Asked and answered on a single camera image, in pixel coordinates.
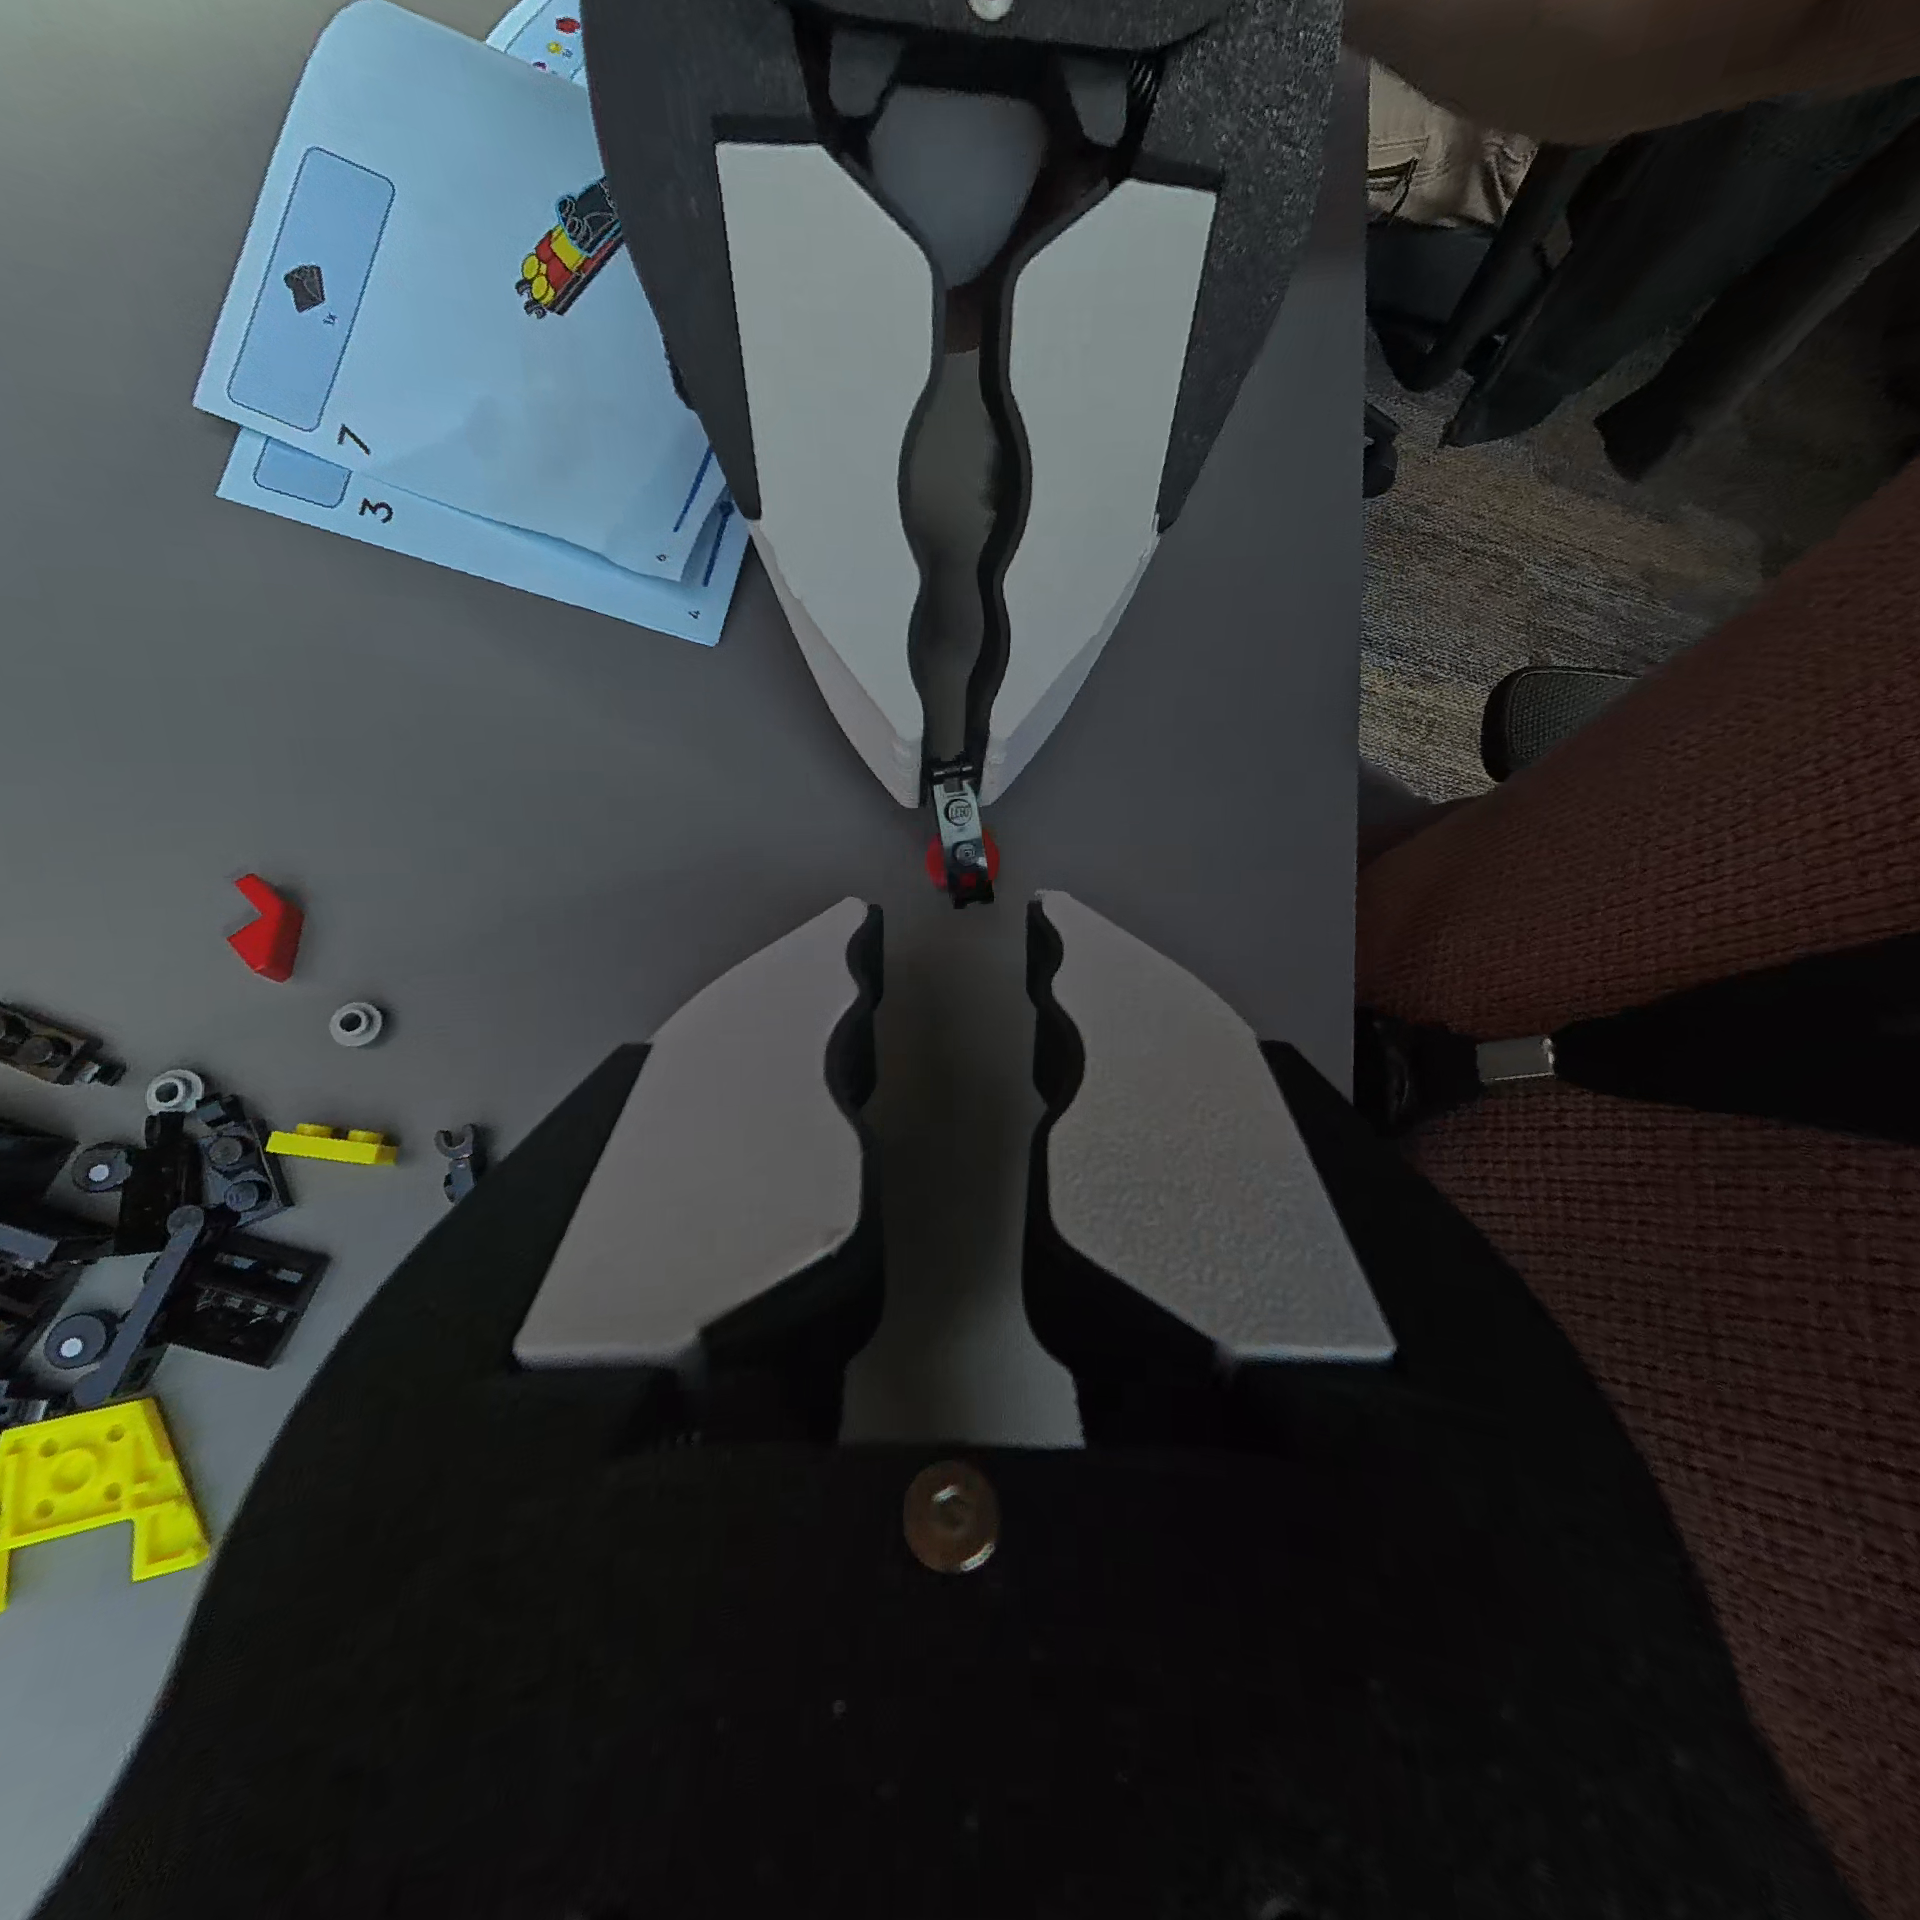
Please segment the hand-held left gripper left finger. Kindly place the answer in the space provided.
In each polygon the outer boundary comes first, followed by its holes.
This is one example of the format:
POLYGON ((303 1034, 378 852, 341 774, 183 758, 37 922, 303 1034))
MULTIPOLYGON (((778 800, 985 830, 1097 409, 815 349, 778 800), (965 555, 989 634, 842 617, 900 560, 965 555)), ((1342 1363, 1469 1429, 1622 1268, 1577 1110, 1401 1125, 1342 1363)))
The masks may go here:
POLYGON ((710 1443, 831 1443, 885 1275, 863 1123, 881 912, 855 897, 694 992, 631 1090, 514 1336, 710 1443))

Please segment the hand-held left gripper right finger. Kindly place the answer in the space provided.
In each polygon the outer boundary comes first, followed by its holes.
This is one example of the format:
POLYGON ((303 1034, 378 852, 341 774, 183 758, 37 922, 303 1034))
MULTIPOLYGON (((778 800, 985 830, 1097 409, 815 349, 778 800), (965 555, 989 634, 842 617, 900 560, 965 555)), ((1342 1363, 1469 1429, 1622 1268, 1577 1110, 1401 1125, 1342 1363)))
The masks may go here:
POLYGON ((1398 1355, 1256 1030, 1068 891, 1024 918, 1041 1105, 1024 1317, 1089 1444, 1236 1444, 1398 1355))

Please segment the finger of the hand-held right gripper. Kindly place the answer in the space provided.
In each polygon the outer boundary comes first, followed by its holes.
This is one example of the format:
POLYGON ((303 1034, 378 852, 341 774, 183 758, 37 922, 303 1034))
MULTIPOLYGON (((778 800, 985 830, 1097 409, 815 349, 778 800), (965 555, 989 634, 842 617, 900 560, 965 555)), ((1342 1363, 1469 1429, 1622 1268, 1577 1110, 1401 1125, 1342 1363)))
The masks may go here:
POLYGON ((1161 478, 1216 195, 1121 179, 1014 254, 994 378, 1014 531, 989 565, 1000 665, 978 754, 1000 800, 1088 682, 1161 542, 1161 478))
POLYGON ((926 569, 904 454, 938 364, 922 243, 817 147, 719 141, 758 510, 751 539, 837 728, 900 806, 921 802, 909 664, 926 569))

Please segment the small black red brick assembly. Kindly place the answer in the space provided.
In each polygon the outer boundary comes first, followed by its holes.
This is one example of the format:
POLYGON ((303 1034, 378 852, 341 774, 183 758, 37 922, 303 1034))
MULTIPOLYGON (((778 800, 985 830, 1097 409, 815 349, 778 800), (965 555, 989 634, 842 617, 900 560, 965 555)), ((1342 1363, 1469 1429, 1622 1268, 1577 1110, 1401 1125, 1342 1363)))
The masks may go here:
POLYGON ((996 897, 998 849, 985 826, 978 773, 965 758, 926 768, 935 840, 926 851, 927 876, 953 908, 989 905, 996 897))

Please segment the grey desk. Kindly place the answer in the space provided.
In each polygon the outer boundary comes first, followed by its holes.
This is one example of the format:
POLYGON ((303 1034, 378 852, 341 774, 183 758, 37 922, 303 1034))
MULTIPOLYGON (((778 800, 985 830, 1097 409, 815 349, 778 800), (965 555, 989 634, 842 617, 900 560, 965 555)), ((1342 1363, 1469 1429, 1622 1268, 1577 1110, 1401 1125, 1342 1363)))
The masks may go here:
POLYGON ((184 400, 272 133, 321 13, 5 12, 5 228, 30 252, 98 220, 108 292, 5 320, 5 997, 128 1060, 117 1090, 6 1072, 5 1114, 87 1141, 140 1088, 200 1068, 270 1121, 396 1133, 388 1170, 309 1168, 279 1235, 321 1249, 319 1296, 270 1371, 173 1355, 160 1410, 215 1531, 183 1574, 128 1582, 128 1526, 34 1548, 5 1611, 5 1915, 31 1915, 149 1730, 175 1653, 234 1571, 234 1520, 310 1377, 382 1332, 430 1240, 533 1225, 509 1193, 548 1116, 710 977, 841 897, 881 908, 878 1013, 885 1317, 852 1370, 848 1457, 746 1458, 750 1619, 703 1729, 616 1722, 610 1781, 538 1761, 538 1683, 592 1680, 565 1628, 592 1601, 566 1520, 479 1545, 449 1619, 408 1626, 396 1693, 348 1683, 345 1758, 257 1809, 221 1795, 165 1834, 218 1884, 268 1841, 294 1884, 232 1910, 319 1910, 306 1884, 350 1793, 383 1784, 399 1710, 455 1653, 503 1657, 434 1710, 423 1835, 476 1822, 478 1866, 406 1866, 348 1913, 1094 1913, 1141 1893, 1079 1841, 1097 1729, 1000 1609, 1009 1574, 933 1574, 900 1497, 941 1441, 1034 1443, 1014 1493, 1079 1493, 1072 1388, 1024 1324, 1018 1241, 1034 1016, 1024 898, 1058 886, 1289 1040, 1350 1054, 1359 701, 1359 157, 1344 61, 1311 243, 1186 512, 1088 686, 1014 782, 998 904, 951 912, 921 832, 838 734, 760 565, 701 649, 406 560, 213 493, 229 430, 184 400), (225 938, 257 873, 303 910, 290 984, 225 938), (345 1002, 382 1040, 337 1046, 345 1002), (449 1206, 434 1133, 486 1170, 449 1206))

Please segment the light blue instruction booklet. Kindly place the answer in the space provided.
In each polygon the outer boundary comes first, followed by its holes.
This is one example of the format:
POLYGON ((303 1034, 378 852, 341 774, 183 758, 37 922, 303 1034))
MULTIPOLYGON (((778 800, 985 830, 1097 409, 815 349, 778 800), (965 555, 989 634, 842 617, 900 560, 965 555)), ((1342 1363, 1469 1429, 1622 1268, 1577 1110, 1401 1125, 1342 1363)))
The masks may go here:
POLYGON ((397 4, 303 65, 197 406, 374 486, 677 580, 725 493, 588 90, 397 4))
POLYGON ((348 466, 242 427, 216 496, 301 526, 461 571, 649 634, 716 644, 750 552, 727 493, 700 510, 700 536, 665 577, 631 571, 576 544, 370 484, 348 466))

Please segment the beige cloth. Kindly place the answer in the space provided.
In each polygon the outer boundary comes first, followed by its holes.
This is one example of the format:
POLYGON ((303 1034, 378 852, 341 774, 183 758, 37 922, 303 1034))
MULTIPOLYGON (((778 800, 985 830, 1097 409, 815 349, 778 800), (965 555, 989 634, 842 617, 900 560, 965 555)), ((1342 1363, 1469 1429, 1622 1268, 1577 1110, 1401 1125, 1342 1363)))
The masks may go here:
POLYGON ((1368 225, 1496 228, 1537 145, 1430 102, 1380 65, 1367 72, 1368 225))

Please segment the red corner brick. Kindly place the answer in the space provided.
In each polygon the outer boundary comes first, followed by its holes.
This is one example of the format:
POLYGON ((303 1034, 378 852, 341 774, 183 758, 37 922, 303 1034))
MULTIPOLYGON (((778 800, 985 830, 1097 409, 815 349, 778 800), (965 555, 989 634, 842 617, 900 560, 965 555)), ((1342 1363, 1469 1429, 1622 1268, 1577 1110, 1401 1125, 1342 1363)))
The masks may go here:
POLYGON ((288 985, 297 971, 303 938, 301 905, 257 873, 239 873, 232 890, 250 918, 225 938, 242 968, 272 985, 288 985))

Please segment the person's red-brown trouser legs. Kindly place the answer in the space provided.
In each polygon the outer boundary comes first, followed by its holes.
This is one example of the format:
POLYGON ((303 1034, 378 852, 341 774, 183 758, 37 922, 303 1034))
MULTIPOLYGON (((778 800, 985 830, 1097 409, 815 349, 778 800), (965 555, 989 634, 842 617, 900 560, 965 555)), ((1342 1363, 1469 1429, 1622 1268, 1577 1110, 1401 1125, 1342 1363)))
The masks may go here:
MULTIPOLYGON (((1917 468, 1495 788, 1359 768, 1356 997, 1542 1038, 1917 929, 1917 468)), ((1914 1142, 1565 1084, 1408 1155, 1664 1489, 1745 1705, 1868 1915, 1914 1915, 1914 1142)))

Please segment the pile of black toy bricks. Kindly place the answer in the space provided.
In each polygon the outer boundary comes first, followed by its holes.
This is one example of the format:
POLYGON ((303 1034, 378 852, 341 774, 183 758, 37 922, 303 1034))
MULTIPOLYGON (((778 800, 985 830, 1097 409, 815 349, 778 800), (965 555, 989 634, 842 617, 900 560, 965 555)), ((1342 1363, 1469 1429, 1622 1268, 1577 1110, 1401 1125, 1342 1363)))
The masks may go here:
POLYGON ((151 1081, 142 1139, 1 1123, 1 1426, 129 1398, 166 1353, 272 1370, 327 1270, 263 1240, 293 1198, 232 1094, 151 1081))

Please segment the yellow wedge plate brick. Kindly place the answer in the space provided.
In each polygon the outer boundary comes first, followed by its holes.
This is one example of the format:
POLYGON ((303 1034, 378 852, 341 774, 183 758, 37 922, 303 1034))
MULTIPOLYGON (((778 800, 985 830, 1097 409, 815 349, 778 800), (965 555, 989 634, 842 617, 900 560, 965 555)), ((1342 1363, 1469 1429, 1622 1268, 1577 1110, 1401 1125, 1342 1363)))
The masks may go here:
POLYGON ((20 1552, 114 1526, 129 1526, 133 1582, 184 1573, 210 1557, 207 1526, 154 1398, 5 1432, 1 1606, 20 1552))

